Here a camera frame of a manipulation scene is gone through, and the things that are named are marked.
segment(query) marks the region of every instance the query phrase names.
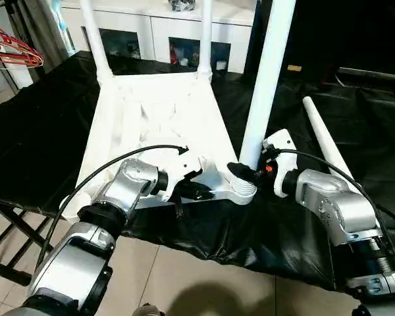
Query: white plastic chair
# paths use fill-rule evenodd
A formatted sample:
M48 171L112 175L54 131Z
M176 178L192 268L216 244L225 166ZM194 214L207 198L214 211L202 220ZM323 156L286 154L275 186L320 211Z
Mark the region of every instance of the white plastic chair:
M197 72L113 76L105 56L90 0L81 0L97 79L101 86L78 183L111 159L139 147L188 146L199 156L203 174L194 179L213 189L214 199L247 204L256 187L236 178L227 163L237 162L211 88L212 0L203 0L202 36ZM256 168L271 112L295 0L274 0L259 74L246 127L240 162ZM137 155L164 169L178 155L155 149ZM96 176L68 205L63 216L77 221L77 211L110 181L120 164ZM141 198L137 208L164 204L159 197Z

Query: robotic arm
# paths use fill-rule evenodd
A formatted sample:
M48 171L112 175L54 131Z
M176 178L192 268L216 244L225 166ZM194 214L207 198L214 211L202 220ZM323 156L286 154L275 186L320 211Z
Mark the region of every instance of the robotic arm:
M190 151L164 171L138 159L124 160L92 204L79 210L80 222L38 267L23 306L6 315L94 315L113 273L108 262L116 240L140 196L161 191L167 201L180 181L200 171L199 159ZM154 307L144 308L154 316L158 313Z
M343 280L338 286L363 303L353 315L395 316L395 253L384 240L373 206L353 192L344 179L298 170L295 153L277 155L276 149L296 149L287 130L263 141L267 170L276 172L274 192L280 198L294 196L321 221L334 246L335 274ZM272 160L277 163L276 170L270 166ZM251 175L243 166L228 167L236 176L245 175L244 180L260 184L260 171Z

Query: black plastic sheet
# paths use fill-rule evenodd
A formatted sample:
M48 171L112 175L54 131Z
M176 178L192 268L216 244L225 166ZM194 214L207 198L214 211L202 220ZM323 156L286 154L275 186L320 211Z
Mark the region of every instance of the black plastic sheet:
M109 58L115 74L155 74L190 68ZM214 75L213 91L238 154L254 82ZM0 106L0 201L53 216L73 189L99 94L89 53L80 52ZM312 96L355 179L375 202L395 213L395 95L283 80L267 136L281 128L300 151L321 156L302 97ZM328 172L298 158L299 168ZM254 271L334 290L330 246L316 216L292 198L261 190L246 206L230 201L137 210L124 235ZM392 228L395 223L384 216Z

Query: items in cabinet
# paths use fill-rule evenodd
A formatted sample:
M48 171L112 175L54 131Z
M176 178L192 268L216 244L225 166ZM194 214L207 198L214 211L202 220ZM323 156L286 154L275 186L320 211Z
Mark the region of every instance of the items in cabinet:
M82 31L90 47L88 35L84 26L82 27ZM137 33L100 28L99 34L103 41L105 54L141 59Z
M173 11L191 11L196 8L196 0L169 0Z
M169 38L171 63L182 66L197 67L199 64L200 42L194 39ZM211 66L213 70L228 68L231 44L212 42Z

